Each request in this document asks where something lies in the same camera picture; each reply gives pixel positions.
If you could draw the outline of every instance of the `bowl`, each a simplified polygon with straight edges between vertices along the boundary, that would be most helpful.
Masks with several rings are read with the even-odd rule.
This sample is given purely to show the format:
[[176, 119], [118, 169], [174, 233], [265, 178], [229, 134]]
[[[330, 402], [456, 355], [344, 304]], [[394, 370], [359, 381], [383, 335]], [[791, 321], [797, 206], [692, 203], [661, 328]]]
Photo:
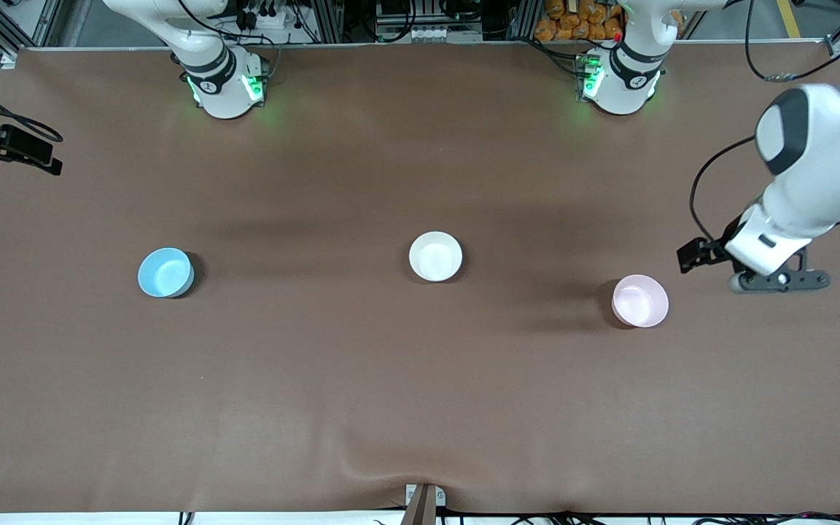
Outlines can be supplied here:
[[151, 297], [177, 297], [193, 284], [193, 265], [183, 250], [156, 249], [138, 268], [138, 286]]
[[614, 287], [611, 307], [614, 315], [624, 324], [650, 328], [666, 319], [669, 297], [656, 279], [649, 276], [627, 276]]
[[462, 266], [462, 246], [449, 233], [426, 232], [414, 240], [409, 258], [420, 279], [441, 282], [456, 275]]

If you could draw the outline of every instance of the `blue bowl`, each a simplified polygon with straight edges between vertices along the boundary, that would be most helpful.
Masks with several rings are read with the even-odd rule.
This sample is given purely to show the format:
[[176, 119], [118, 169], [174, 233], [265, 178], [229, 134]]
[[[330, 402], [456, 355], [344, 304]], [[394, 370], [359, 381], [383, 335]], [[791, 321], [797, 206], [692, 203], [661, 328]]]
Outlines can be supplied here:
[[151, 297], [183, 295], [193, 284], [193, 265], [182, 250], [156, 249], [138, 268], [138, 286]]

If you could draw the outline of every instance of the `green led light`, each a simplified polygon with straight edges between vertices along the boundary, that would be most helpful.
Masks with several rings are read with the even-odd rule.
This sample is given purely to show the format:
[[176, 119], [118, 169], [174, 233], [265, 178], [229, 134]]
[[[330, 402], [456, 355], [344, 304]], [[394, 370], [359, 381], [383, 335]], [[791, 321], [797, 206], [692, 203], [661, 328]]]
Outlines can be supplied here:
[[649, 92], [647, 92], [647, 98], [650, 98], [651, 96], [653, 96], [654, 93], [656, 93], [656, 81], [657, 80], [660, 80], [660, 72], [659, 71], [657, 71], [657, 73], [654, 74], [653, 79], [650, 81], [650, 90], [649, 90]]
[[242, 83], [252, 100], [261, 99], [261, 80], [256, 79], [256, 77], [246, 77], [243, 74]]
[[196, 86], [193, 84], [193, 80], [190, 77], [187, 77], [187, 84], [190, 86], [191, 92], [193, 92], [193, 100], [196, 100], [196, 103], [200, 103], [200, 93], [196, 93]]
[[598, 86], [601, 85], [601, 81], [604, 80], [604, 67], [598, 66], [594, 73], [591, 74], [588, 79], [586, 79], [586, 88], [583, 91], [583, 94], [588, 97], [594, 97], [598, 94]]

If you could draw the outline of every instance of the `power strip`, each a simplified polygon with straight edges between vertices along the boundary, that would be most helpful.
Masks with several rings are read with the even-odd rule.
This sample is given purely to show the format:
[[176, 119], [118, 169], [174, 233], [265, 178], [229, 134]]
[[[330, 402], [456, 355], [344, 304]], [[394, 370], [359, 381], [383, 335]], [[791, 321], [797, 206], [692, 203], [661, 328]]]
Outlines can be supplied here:
[[277, 16], [261, 16], [257, 15], [257, 29], [284, 29], [284, 24], [287, 22], [287, 11], [280, 9], [277, 11]]

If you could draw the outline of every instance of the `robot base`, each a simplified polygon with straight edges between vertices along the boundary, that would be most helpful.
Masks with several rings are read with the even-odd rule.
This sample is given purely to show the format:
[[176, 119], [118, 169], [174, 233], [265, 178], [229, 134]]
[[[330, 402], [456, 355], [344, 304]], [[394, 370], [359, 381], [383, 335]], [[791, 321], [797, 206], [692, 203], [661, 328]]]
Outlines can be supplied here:
[[821, 270], [807, 269], [806, 250], [796, 252], [799, 266], [790, 268], [789, 263], [769, 276], [761, 276], [750, 270], [735, 273], [728, 280], [728, 287], [737, 293], [773, 293], [773, 292], [814, 292], [828, 288], [831, 278]]
[[660, 79], [658, 72], [651, 80], [646, 77], [635, 77], [632, 82], [640, 84], [640, 87], [628, 87], [624, 81], [611, 71], [611, 51], [598, 49], [589, 51], [589, 57], [597, 57], [598, 66], [594, 67], [586, 79], [580, 79], [580, 99], [596, 104], [598, 109], [612, 115], [629, 115], [644, 106], [644, 103], [653, 96], [657, 80]]
[[268, 90], [270, 63], [244, 47], [230, 46], [236, 54], [236, 72], [222, 86], [220, 93], [193, 90], [197, 107], [217, 119], [235, 119], [255, 106], [264, 106]]

